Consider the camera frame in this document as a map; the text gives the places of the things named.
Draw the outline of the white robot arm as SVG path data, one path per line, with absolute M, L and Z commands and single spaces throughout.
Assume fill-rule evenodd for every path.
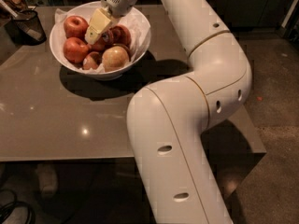
M 234 224 L 201 142 L 242 106 L 249 61 L 206 0 L 161 0 L 191 72 L 151 83 L 127 110 L 135 162 L 157 224 Z

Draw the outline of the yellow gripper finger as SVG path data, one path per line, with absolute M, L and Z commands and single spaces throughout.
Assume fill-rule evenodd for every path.
M 85 40 L 93 45 L 104 32 L 118 22 L 119 19 L 111 15 L 108 7 L 97 8 L 91 16 Z

